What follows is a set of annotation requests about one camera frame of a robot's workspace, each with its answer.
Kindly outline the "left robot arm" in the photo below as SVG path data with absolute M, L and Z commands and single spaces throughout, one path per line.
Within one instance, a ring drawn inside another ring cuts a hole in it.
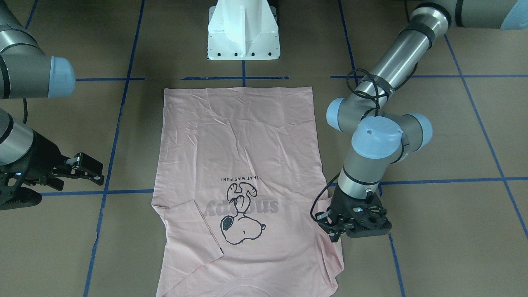
M 484 209 L 490 214 L 487 232 L 499 235 L 522 229 L 527 236 L 527 216 L 511 191 L 510 182 L 527 183 L 527 17 L 522 30 L 494 30 L 468 25 L 465 16 L 452 17 L 451 29 L 442 36 L 457 75 L 418 76 L 409 87 L 389 100 L 389 111 L 424 107 L 434 116 L 436 143 L 452 140 L 446 153 L 422 158 L 424 174 L 434 175 L 443 164 L 478 169 L 481 151 L 489 176 L 424 179 L 423 184 L 503 185 L 505 196 Z

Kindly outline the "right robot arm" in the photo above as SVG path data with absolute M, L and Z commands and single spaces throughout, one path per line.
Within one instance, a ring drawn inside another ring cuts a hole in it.
M 1 99 L 57 98 L 71 95 L 76 77 L 71 62 L 48 56 L 32 34 L 1 4 Z M 41 184 L 58 191 L 63 177 L 85 179 L 103 185 L 103 165 L 85 153 L 63 156 L 51 141 L 1 110 L 1 165 L 10 175 L 33 186 Z

